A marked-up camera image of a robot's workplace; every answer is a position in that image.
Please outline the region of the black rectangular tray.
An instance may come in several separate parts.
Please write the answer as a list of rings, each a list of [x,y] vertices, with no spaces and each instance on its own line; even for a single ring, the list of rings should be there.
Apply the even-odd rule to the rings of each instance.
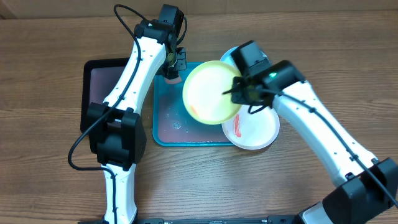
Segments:
[[[80,131],[87,129],[86,114],[90,103],[102,104],[117,84],[129,58],[89,60],[83,68]]]

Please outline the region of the teal plastic serving tray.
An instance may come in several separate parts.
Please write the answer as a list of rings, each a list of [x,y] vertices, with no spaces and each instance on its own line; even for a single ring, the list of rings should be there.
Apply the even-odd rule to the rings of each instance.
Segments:
[[[193,119],[182,99],[184,82],[166,83],[164,77],[154,78],[153,128],[154,140],[165,147],[230,146],[222,127],[206,125]]]

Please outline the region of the light blue plate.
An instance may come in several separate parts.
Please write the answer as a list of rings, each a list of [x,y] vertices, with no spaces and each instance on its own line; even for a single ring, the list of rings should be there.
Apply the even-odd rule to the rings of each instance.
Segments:
[[[233,48],[229,49],[227,52],[225,52],[225,53],[223,54],[223,56],[220,58],[220,61],[221,61],[221,62],[224,62],[224,63],[227,63],[228,65],[231,65],[231,66],[233,66],[234,68],[237,68],[237,66],[236,66],[236,64],[235,64],[235,62],[234,62],[234,60],[233,60],[233,58],[231,57],[231,53],[232,53],[235,49],[237,49],[237,48],[238,48],[238,46],[233,47]]]

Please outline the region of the pink and green sponge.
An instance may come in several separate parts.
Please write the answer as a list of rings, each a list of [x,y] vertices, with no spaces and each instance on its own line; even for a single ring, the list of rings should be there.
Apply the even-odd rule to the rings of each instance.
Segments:
[[[166,84],[169,84],[169,85],[175,85],[175,84],[182,82],[181,77],[172,78],[172,79],[164,78],[164,80],[165,80]]]

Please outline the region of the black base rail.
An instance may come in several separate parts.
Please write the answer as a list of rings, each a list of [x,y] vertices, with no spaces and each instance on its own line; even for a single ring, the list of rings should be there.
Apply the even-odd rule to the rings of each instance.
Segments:
[[[301,223],[296,215],[269,215],[262,218],[213,218],[164,220],[162,218],[135,218],[132,224],[295,224]]]

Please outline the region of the yellow plate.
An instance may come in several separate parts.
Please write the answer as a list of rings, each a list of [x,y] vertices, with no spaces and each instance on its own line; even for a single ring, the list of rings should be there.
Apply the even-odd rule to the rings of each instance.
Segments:
[[[221,124],[231,119],[241,105],[231,101],[233,78],[240,77],[237,68],[219,60],[195,67],[183,85],[183,103],[189,115],[207,125]]]

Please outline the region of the white plate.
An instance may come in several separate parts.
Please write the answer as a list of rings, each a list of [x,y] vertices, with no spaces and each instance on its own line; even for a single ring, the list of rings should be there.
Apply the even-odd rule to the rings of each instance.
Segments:
[[[221,125],[225,136],[242,149],[258,150],[269,147],[279,134],[279,116],[270,107],[254,114],[249,114],[248,109],[248,105],[242,105],[234,117]]]

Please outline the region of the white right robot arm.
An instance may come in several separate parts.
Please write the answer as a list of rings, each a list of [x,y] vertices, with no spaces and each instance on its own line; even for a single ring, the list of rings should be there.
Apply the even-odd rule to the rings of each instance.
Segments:
[[[241,73],[228,90],[232,102],[248,105],[249,114],[273,108],[314,151],[336,187],[287,223],[366,223],[397,206],[397,164],[360,145],[290,61],[271,63],[253,40],[227,51],[224,61]]]

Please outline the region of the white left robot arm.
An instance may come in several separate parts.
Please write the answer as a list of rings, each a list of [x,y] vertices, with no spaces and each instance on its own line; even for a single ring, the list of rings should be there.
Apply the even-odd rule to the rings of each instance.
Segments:
[[[177,7],[164,4],[158,19],[143,18],[128,32],[134,45],[124,70],[101,103],[90,103],[86,129],[90,149],[100,164],[97,170],[106,181],[106,212],[100,223],[134,223],[134,173],[146,148],[141,111],[156,75],[173,83],[187,67],[180,43],[187,31],[187,19]]]

